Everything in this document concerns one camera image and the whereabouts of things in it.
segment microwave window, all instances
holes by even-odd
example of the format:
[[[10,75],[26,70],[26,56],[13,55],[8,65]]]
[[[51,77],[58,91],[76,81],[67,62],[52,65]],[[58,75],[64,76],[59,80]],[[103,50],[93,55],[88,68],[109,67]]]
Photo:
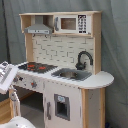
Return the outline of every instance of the microwave window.
[[[61,18],[61,29],[76,30],[76,18]]]

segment toy stove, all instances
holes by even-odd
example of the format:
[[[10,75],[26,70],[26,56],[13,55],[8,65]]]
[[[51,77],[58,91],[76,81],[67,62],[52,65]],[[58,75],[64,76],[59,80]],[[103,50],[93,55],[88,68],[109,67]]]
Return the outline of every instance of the toy stove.
[[[19,65],[19,71],[13,84],[25,89],[43,93],[44,79],[41,77],[41,74],[45,74],[56,67],[57,66],[54,65],[36,62],[28,62]]]
[[[19,66],[18,68],[22,69],[22,70],[37,72],[37,73],[46,73],[46,72],[48,72],[48,71],[50,71],[56,67],[57,66],[53,66],[53,65],[41,64],[41,63],[36,63],[36,62],[29,62],[29,63],[26,63],[26,64]]]

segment oven door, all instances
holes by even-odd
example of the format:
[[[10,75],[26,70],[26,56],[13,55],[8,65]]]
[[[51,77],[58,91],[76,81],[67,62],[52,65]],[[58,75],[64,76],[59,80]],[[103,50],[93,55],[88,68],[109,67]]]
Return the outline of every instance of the oven door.
[[[78,88],[45,81],[43,94],[45,128],[82,128],[80,97],[81,91]]]
[[[78,15],[55,15],[55,33],[79,33]]]

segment faucet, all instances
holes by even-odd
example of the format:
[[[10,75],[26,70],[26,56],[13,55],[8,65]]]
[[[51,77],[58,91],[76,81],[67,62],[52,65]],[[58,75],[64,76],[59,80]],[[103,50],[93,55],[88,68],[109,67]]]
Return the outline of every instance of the faucet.
[[[83,69],[85,69],[85,67],[86,67],[86,62],[85,62],[84,64],[82,64],[82,63],[80,62],[80,58],[81,58],[81,55],[82,55],[82,54],[86,54],[86,55],[89,57],[89,59],[90,59],[90,65],[93,65],[92,56],[91,56],[88,52],[82,51],[82,52],[80,52],[80,53],[78,54],[78,63],[76,64],[77,70],[83,70]]]

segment stovetop burner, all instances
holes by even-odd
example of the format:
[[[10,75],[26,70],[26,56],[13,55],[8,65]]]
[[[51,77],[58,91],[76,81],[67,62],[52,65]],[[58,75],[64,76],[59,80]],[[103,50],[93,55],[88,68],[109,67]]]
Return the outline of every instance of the stovetop burner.
[[[29,62],[29,63],[19,66],[18,68],[23,69],[23,70],[32,71],[32,72],[46,73],[47,71],[50,71],[51,69],[54,69],[56,67],[57,66],[53,66],[53,65]]]

